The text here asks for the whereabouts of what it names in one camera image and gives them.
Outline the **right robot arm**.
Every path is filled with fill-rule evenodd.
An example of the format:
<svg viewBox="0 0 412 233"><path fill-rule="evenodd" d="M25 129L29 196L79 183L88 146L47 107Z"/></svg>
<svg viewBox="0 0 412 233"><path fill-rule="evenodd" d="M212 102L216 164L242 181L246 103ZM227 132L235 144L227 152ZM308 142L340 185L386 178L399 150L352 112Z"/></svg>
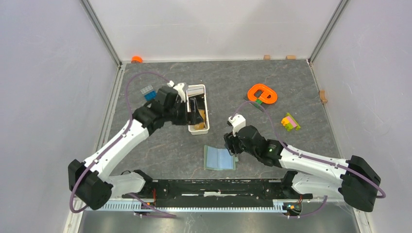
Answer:
<svg viewBox="0 0 412 233"><path fill-rule="evenodd" d="M246 152L266 166L289 169L280 186L287 198L297 194L337 197L358 210L371 212L376 199L383 197L378 194L380 176L362 157L353 155L346 160L308 153L265 139L254 126L226 133L223 138L232 155Z"/></svg>

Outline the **green card holder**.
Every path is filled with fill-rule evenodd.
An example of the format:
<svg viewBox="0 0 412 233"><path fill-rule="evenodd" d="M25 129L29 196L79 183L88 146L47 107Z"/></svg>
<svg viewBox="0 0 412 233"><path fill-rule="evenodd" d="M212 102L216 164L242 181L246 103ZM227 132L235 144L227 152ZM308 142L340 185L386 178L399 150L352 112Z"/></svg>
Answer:
<svg viewBox="0 0 412 233"><path fill-rule="evenodd" d="M204 146L204 168L208 170L235 170L237 157L227 149Z"/></svg>

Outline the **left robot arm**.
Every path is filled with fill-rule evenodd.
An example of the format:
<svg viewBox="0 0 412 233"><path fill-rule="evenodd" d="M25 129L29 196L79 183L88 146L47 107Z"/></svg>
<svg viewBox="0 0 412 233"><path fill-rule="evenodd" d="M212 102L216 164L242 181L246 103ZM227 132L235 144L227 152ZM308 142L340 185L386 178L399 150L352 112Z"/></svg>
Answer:
<svg viewBox="0 0 412 233"><path fill-rule="evenodd" d="M100 150L82 162L73 160L69 164L69 202L78 197L87 207L98 210L113 197L129 193L141 198L150 196L153 185L142 172L118 176L111 176L111 172L133 148L166 122L183 126L203 122L196 96L204 92L202 84L171 86L169 83L161 87L154 99L131 113L124 127Z"/></svg>

